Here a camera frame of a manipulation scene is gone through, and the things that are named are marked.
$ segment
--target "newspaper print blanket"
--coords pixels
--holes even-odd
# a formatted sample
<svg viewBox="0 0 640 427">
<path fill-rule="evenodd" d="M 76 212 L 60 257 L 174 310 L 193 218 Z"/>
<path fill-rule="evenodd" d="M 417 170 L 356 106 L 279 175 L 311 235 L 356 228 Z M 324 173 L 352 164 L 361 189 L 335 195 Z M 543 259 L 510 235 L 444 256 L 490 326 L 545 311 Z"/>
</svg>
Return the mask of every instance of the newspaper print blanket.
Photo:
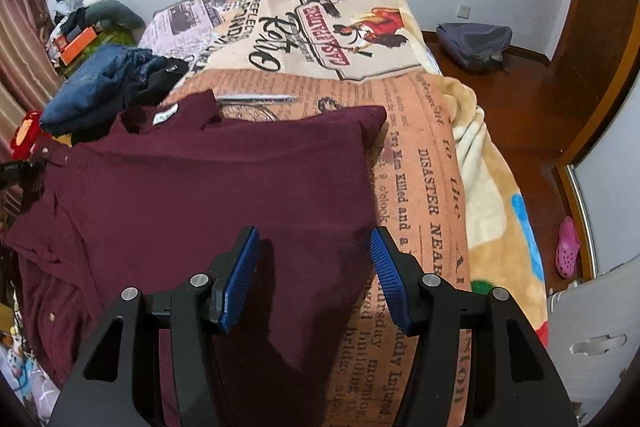
<svg viewBox="0 0 640 427">
<path fill-rule="evenodd" d="M 175 87 L 167 103 L 194 90 L 213 89 L 225 103 L 227 116 L 267 120 L 302 118 L 341 105 L 381 103 L 390 115 L 390 126 L 398 126 L 403 139 L 412 144 L 427 126 L 423 121 L 415 121 L 415 115 L 419 114 L 415 109 L 414 118 L 410 118 L 409 105 L 419 101 L 423 114 L 424 107 L 431 107 L 435 120 L 446 121 L 447 126 L 450 121 L 454 157 L 463 186 L 460 195 L 465 197 L 468 255 L 460 255 L 466 246 L 458 243 L 453 249 L 449 243 L 442 253 L 435 251 L 432 259 L 426 262 L 421 259 L 423 267 L 437 270 L 435 263 L 441 264 L 444 277 L 462 288 L 468 287 L 464 275 L 468 270 L 471 287 L 480 293 L 488 292 L 494 285 L 507 288 L 546 343 L 542 261 L 518 186 L 491 142 L 475 93 L 457 79 L 441 76 L 405 0 L 187 0 L 179 5 L 183 7 L 178 9 L 175 5 L 156 14 L 141 42 L 156 53 L 190 61 L 189 73 Z M 243 71 L 231 82 L 228 72 L 225 76 L 216 70 L 290 75 L 250 75 Z M 277 82 L 273 80 L 276 77 L 280 79 Z M 321 79 L 330 80 L 329 85 Z M 394 146 L 400 144 L 385 143 L 388 152 L 381 157 L 392 161 L 398 153 Z M 392 234 L 410 241 L 409 245 L 399 240 L 401 248 L 415 254 L 415 241 L 420 242 L 424 230 L 418 231 L 417 236 L 401 233 L 400 208 L 408 208 L 402 206 L 402 201 L 398 203 L 401 196 L 396 193 L 395 181 L 389 185 L 390 194 L 376 192 L 380 220 L 385 223 L 385 217 L 392 217 L 396 227 L 391 227 Z M 420 193 L 414 187 L 415 184 L 408 186 L 409 198 Z M 449 192 L 450 186 L 440 190 Z M 416 232 L 415 221 L 402 223 L 410 223 L 412 233 Z M 429 229 L 427 217 L 420 226 Z M 427 240 L 431 244 L 433 237 Z M 457 272 L 447 270 L 447 266 L 452 267 L 460 259 Z M 373 306 L 375 302 L 377 306 L 378 290 L 373 285 L 363 305 Z M 342 376 L 350 378 L 342 383 L 339 378 L 333 380 L 334 386 L 328 388 L 327 426 L 389 425 L 406 384 L 406 370 L 394 372 L 393 365 L 389 366 L 394 359 L 394 346 L 397 343 L 396 347 L 404 354 L 404 364 L 412 357 L 415 346 L 402 335 L 396 338 L 397 331 L 393 328 L 385 330 L 386 346 L 391 352 L 386 362 L 376 365 L 383 369 L 372 377 L 368 373 L 369 348 L 360 352 L 362 341 L 353 336 L 355 330 L 350 331 L 337 360 L 338 363 L 345 357 L 347 366 Z M 374 328 L 370 334 L 375 335 L 375 331 Z M 366 343 L 367 331 L 363 334 Z M 462 423 L 468 369 L 465 352 L 468 337 L 464 335 L 450 425 Z"/>
</svg>

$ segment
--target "bedspread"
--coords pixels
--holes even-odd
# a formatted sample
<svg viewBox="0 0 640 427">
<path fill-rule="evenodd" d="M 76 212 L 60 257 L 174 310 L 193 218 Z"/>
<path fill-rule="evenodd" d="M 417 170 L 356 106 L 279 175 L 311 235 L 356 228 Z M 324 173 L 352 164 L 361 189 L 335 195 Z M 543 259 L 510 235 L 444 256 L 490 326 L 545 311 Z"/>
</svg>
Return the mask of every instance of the bedspread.
<svg viewBox="0 0 640 427">
<path fill-rule="evenodd" d="M 384 105 L 389 130 L 378 152 L 388 169 L 381 173 L 390 181 L 372 181 L 381 223 L 390 224 L 401 250 L 417 257 L 420 252 L 426 271 L 442 270 L 447 280 L 462 289 L 471 286 L 485 293 L 494 285 L 507 288 L 546 342 L 542 261 L 520 191 L 491 142 L 473 90 L 454 78 L 441 76 L 405 0 L 190 3 L 201 5 L 201 15 L 196 13 L 194 18 L 209 14 L 211 28 L 205 37 L 198 37 L 200 41 L 185 39 L 190 44 L 172 52 L 189 59 L 191 66 L 166 103 L 179 101 L 195 90 L 213 89 L 225 105 L 226 116 L 254 120 L 302 118 L 343 105 Z M 172 9 L 176 12 L 170 7 L 158 17 L 170 22 Z M 158 26 L 162 23 L 152 25 L 151 33 L 157 33 Z M 170 48 L 175 39 L 167 37 L 163 41 L 151 36 L 147 41 L 164 42 Z M 229 70 L 245 71 L 232 74 Z M 438 125 L 429 128 L 430 121 L 441 121 L 444 128 L 452 129 L 454 150 L 449 143 L 433 141 L 433 136 L 444 141 L 447 138 L 434 135 Z M 424 166 L 420 151 L 429 157 L 423 158 Z M 415 177 L 407 177 L 410 181 L 406 187 L 405 178 L 396 178 L 396 174 L 408 174 L 406 163 L 412 161 L 427 173 L 436 171 L 431 168 L 431 156 L 438 158 L 438 169 L 446 158 L 457 158 L 462 182 L 462 187 L 452 183 L 457 176 L 439 181 L 440 204 L 444 193 L 447 199 L 443 208 L 450 214 L 460 212 L 466 224 L 466 244 L 449 240 L 442 252 L 433 248 L 442 245 L 430 233 L 432 176 L 420 176 L 419 169 Z M 404 198 L 417 200 L 418 206 L 413 206 L 416 201 L 405 202 Z M 456 209 L 456 202 L 464 202 L 463 208 Z M 403 225 L 411 227 L 410 232 Z M 451 233 L 450 237 L 455 237 L 456 232 Z M 379 305 L 381 295 L 374 282 L 362 305 Z M 368 346 L 376 338 L 375 322 L 369 331 L 360 328 L 369 312 L 370 308 L 354 312 L 356 322 L 351 327 L 356 329 L 347 332 L 338 352 L 328 387 L 327 426 L 382 427 L 392 422 L 398 409 L 410 366 L 407 360 L 415 344 L 389 328 L 384 335 L 386 359 L 371 356 Z M 383 304 L 381 312 L 380 325 L 387 328 L 388 314 Z M 463 332 L 450 425 L 462 422 L 468 349 L 468 335 Z M 394 353 L 401 353 L 401 359 L 394 358 Z M 369 379 L 369 368 L 376 372 L 374 381 Z"/>
</svg>

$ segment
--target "wooden door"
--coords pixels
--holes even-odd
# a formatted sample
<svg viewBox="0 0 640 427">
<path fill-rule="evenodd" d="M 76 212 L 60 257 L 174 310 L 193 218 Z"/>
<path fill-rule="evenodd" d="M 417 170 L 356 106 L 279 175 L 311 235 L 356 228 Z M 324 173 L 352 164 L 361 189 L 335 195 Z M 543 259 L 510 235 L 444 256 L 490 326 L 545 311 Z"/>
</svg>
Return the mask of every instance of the wooden door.
<svg viewBox="0 0 640 427">
<path fill-rule="evenodd" d="M 586 123 L 619 67 L 638 0 L 575 3 L 551 67 L 559 82 L 573 87 L 577 114 Z"/>
</svg>

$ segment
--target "pile of clothes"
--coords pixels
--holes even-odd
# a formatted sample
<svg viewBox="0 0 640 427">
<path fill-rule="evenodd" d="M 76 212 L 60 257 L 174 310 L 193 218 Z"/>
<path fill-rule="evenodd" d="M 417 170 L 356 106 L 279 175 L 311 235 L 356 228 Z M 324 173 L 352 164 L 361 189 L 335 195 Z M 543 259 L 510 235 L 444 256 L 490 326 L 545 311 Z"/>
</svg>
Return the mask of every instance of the pile of clothes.
<svg viewBox="0 0 640 427">
<path fill-rule="evenodd" d="M 235 425 L 319 426 L 335 353 L 372 273 L 366 152 L 385 109 L 244 121 L 225 118 L 212 90 L 133 105 L 155 100 L 149 79 L 170 74 L 167 61 L 106 48 L 40 118 L 51 134 L 73 132 L 127 107 L 102 139 L 36 144 L 42 172 L 5 241 L 18 256 L 26 336 L 62 386 L 123 288 L 170 290 L 251 224 L 262 256 L 240 323 L 212 339 Z M 168 334 L 160 376 L 165 423 L 177 425 Z"/>
<path fill-rule="evenodd" d="M 127 107 L 161 103 L 187 70 L 178 58 L 105 44 L 62 85 L 41 115 L 40 127 L 52 136 L 71 135 L 72 143 L 99 139 Z"/>
<path fill-rule="evenodd" d="M 145 28 L 142 17 L 117 0 L 56 0 L 55 11 L 56 27 L 45 49 L 56 68 L 68 65 L 60 61 L 62 52 L 87 28 L 97 34 L 112 28 L 126 32 Z"/>
</svg>

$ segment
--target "pink crocs shoe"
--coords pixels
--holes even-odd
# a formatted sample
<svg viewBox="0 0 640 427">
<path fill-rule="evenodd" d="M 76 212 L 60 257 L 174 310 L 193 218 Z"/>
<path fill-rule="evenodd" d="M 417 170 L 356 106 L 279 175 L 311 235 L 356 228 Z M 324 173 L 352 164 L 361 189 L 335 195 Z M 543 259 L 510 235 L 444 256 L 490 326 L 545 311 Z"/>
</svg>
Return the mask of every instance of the pink crocs shoe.
<svg viewBox="0 0 640 427">
<path fill-rule="evenodd" d="M 575 261 L 579 249 L 580 240 L 575 232 L 574 220 L 571 217 L 565 217 L 560 224 L 556 248 L 556 270 L 564 279 L 569 279 L 575 273 Z"/>
</svg>

